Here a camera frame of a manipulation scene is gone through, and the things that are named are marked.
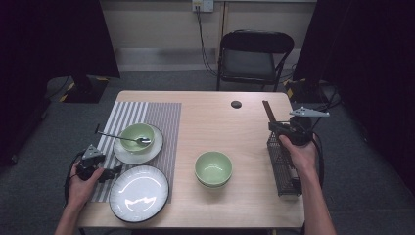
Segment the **baseboard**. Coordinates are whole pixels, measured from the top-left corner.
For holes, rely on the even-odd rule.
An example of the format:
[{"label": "baseboard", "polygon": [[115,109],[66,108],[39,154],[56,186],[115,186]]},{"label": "baseboard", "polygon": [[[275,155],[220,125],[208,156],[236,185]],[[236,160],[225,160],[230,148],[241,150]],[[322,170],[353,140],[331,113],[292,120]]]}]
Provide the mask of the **baseboard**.
[{"label": "baseboard", "polygon": [[[208,65],[217,70],[214,48],[206,48]],[[295,48],[284,65],[290,69],[299,59],[301,48]],[[191,71],[205,70],[199,48],[117,48],[115,57],[119,71]]]}]

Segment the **plate rim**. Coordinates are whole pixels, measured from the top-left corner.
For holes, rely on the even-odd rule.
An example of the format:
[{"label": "plate rim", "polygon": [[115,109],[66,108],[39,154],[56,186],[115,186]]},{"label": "plate rim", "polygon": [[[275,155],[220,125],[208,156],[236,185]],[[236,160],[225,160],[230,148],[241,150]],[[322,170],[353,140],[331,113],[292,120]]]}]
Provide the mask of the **plate rim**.
[{"label": "plate rim", "polygon": [[138,221],[129,221],[129,220],[125,220],[125,219],[122,219],[122,218],[120,218],[118,215],[116,215],[116,213],[114,212],[114,210],[113,210],[113,207],[111,206],[111,194],[113,193],[113,188],[114,188],[114,186],[115,186],[115,184],[116,184],[116,182],[122,177],[122,175],[114,182],[114,184],[111,186],[111,190],[110,190],[110,195],[109,195],[109,204],[110,204],[110,209],[111,209],[111,211],[113,212],[113,215],[115,215],[115,217],[117,217],[119,220],[121,220],[121,221],[123,221],[123,222],[128,222],[128,223],[141,223],[141,222],[145,222],[145,221],[147,221],[147,220],[149,220],[149,219],[151,219],[151,218],[153,218],[153,217],[155,217],[157,214],[159,214],[161,211],[162,211],[162,209],[165,207],[165,205],[167,204],[167,202],[168,202],[168,198],[169,198],[169,192],[170,192],[170,184],[168,183],[168,180],[167,180],[167,177],[165,176],[165,174],[161,171],[161,170],[159,170],[158,168],[156,168],[156,167],[154,167],[154,166],[151,166],[151,165],[147,165],[147,164],[143,164],[143,165],[137,165],[137,166],[135,166],[135,167],[133,167],[133,168],[131,168],[131,169],[129,169],[129,170],[127,170],[126,172],[128,172],[128,171],[130,171],[130,170],[137,170],[137,168],[143,168],[143,167],[146,167],[146,168],[152,168],[152,169],[155,169],[155,170],[157,170],[159,173],[161,173],[161,175],[162,175],[162,177],[165,179],[165,183],[166,183],[166,185],[167,185],[167,193],[166,193],[166,197],[165,197],[165,200],[164,200],[164,202],[163,202],[163,204],[162,204],[162,206],[160,207],[160,209],[157,211],[157,212],[155,212],[153,215],[151,215],[150,217],[148,217],[148,218],[146,218],[146,219],[142,219],[142,220],[138,220]]},{"label": "plate rim", "polygon": [[[161,135],[161,146],[160,146],[160,149],[159,150],[157,150],[157,152],[156,153],[154,153],[154,155],[152,156],[152,157],[150,157],[149,159],[147,159],[147,160],[145,160],[145,161],[143,161],[143,162],[138,162],[138,163],[135,163],[135,162],[129,162],[129,163],[127,163],[127,162],[125,162],[124,160],[121,160],[120,158],[119,158],[119,156],[115,153],[115,144],[121,144],[120,143],[120,140],[119,139],[116,139],[116,140],[114,140],[114,144],[113,144],[113,154],[115,155],[115,157],[119,160],[119,161],[121,161],[122,163],[124,163],[124,164],[128,164],[128,165],[142,165],[142,164],[145,164],[145,163],[147,163],[147,162],[149,162],[149,161],[151,161],[153,158],[155,158],[159,153],[160,153],[160,151],[161,151],[161,149],[162,149],[162,147],[164,146],[164,136],[162,135],[162,132],[161,132],[161,130],[159,129],[159,128],[157,128],[157,127],[155,127],[154,125],[151,125],[151,124],[149,124],[155,131],[157,131],[160,135]],[[136,154],[134,154],[133,152],[130,152],[130,151],[127,151],[127,150],[125,150],[125,149],[123,149],[123,147],[121,146],[121,148],[122,148],[122,150],[123,151],[125,151],[125,153],[126,154],[131,154],[131,155],[136,155]]]}]

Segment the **white plate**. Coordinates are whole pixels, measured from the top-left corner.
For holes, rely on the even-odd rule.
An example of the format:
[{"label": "white plate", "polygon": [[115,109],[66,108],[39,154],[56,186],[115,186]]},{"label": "white plate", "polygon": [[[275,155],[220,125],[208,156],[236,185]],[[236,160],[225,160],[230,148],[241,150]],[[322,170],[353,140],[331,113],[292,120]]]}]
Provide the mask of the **white plate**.
[{"label": "white plate", "polygon": [[110,207],[123,221],[142,222],[161,211],[167,198],[165,175],[152,166],[139,165],[116,180],[110,192]]},{"label": "white plate", "polygon": [[115,156],[125,164],[129,165],[139,165],[148,162],[149,160],[153,159],[161,150],[162,147],[162,134],[161,131],[152,126],[155,131],[155,142],[150,149],[142,154],[135,154],[134,152],[129,152],[125,150],[119,139],[116,139],[114,142],[114,154]]}]

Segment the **green bowl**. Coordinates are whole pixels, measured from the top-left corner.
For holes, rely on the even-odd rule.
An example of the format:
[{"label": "green bowl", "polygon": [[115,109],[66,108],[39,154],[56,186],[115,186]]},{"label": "green bowl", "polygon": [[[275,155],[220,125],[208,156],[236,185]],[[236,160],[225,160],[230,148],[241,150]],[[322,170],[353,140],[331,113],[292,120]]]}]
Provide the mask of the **green bowl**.
[{"label": "green bowl", "polygon": [[155,131],[154,129],[146,123],[136,123],[126,127],[121,133],[120,136],[127,139],[137,139],[139,137],[147,137],[152,140],[148,145],[139,144],[135,141],[123,140],[120,139],[122,147],[130,152],[135,154],[145,153],[150,150],[151,146],[155,142]]},{"label": "green bowl", "polygon": [[196,160],[195,173],[199,181],[207,187],[220,187],[231,177],[232,163],[222,153],[206,152]]}]

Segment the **black round object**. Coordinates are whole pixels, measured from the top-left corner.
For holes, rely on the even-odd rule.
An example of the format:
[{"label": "black round object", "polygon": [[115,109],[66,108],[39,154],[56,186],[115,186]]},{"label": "black round object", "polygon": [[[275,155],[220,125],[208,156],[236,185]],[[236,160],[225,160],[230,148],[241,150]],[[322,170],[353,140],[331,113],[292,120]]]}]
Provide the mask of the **black round object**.
[{"label": "black round object", "polygon": [[235,109],[239,109],[242,107],[242,103],[239,101],[232,101],[231,106]]}]

